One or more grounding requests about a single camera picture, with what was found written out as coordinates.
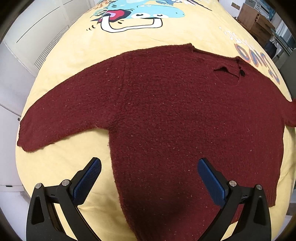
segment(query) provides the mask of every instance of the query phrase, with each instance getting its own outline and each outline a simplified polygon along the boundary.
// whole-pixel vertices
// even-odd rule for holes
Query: vent grille
[[[46,60],[46,57],[52,50],[52,48],[57,44],[57,42],[61,39],[61,37],[64,35],[64,33],[69,29],[70,27],[67,25],[52,41],[51,43],[46,47],[46,49],[42,52],[42,54],[39,56],[37,61],[35,62],[34,66],[37,69],[40,69],[44,61]]]

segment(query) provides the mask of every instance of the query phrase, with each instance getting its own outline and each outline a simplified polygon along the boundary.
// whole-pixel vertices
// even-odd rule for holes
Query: metal screw
[[[229,185],[232,186],[232,187],[235,187],[237,185],[237,182],[236,181],[229,181]]]
[[[67,185],[69,185],[69,183],[70,183],[69,180],[63,180],[63,181],[62,181],[62,185],[63,185],[63,186],[67,186]]]
[[[42,184],[41,183],[37,183],[36,185],[35,185],[35,188],[41,188],[41,186],[42,186]]]

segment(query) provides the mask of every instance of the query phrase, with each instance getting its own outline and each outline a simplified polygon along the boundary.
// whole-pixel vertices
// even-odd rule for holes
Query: maroon sweater
[[[121,207],[137,239],[194,241],[219,210],[197,161],[207,157],[240,185],[260,183],[275,205],[295,108],[240,58],[163,46],[107,59],[50,90],[27,111],[17,144],[35,151],[109,130]]]

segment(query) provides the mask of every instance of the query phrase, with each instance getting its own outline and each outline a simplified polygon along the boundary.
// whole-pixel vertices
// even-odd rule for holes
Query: yellow bed sheet
[[[132,12],[125,18],[119,16],[114,21],[118,12],[114,15],[111,4],[123,2],[125,4],[120,5],[123,9],[131,10],[129,4],[138,4],[137,10],[141,9],[142,12]],[[171,5],[161,4],[164,1],[104,0],[82,15],[48,55],[32,87],[22,116],[50,89],[95,63],[130,50],[186,43],[215,54],[242,57],[268,76],[291,101],[288,89],[271,59],[217,0],[196,0],[198,4],[190,0],[165,2]],[[92,21],[104,14],[102,22]],[[147,14],[154,19],[145,19]],[[63,179],[71,179],[92,157],[99,157],[102,172],[79,209],[102,240],[136,241],[120,207],[108,142],[108,131],[93,129],[33,153],[26,153],[17,146],[18,172],[25,189],[32,195],[36,183],[41,182],[45,186],[58,185]],[[286,127],[276,205],[270,208],[273,237],[280,230],[288,209],[295,175],[295,130]],[[58,206],[57,212],[66,233],[75,238]],[[235,224],[229,227],[224,238],[231,234],[234,227]]]

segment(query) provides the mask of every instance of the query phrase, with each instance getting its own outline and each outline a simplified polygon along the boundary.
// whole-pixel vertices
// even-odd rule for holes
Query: sweater sleeve
[[[123,102],[124,72],[124,58],[117,56],[57,85],[28,109],[17,145],[35,151],[88,129],[112,128]]]

